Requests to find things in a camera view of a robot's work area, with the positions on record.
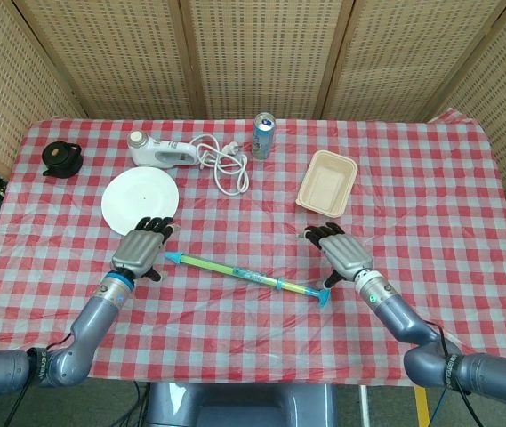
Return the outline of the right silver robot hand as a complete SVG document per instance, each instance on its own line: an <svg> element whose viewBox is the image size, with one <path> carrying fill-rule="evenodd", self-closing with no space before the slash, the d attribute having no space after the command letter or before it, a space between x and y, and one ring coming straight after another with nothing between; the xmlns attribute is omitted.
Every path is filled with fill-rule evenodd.
<svg viewBox="0 0 506 427"><path fill-rule="evenodd" d="M326 289L341 281L353 282L360 271L370 270L373 266L372 256L335 222L307 226L302 237L316 246L333 267L333 272L324 281Z"/></svg>

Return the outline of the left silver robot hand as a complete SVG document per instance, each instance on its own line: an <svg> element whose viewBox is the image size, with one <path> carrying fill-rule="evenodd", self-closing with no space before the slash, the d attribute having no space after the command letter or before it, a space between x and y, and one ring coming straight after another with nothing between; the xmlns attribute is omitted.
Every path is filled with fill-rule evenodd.
<svg viewBox="0 0 506 427"><path fill-rule="evenodd" d="M111 260L113 271L130 281L149 278L159 282L163 276L154 269L154 263L174 230L172 217L141 218L122 238L114 253Z"/></svg>

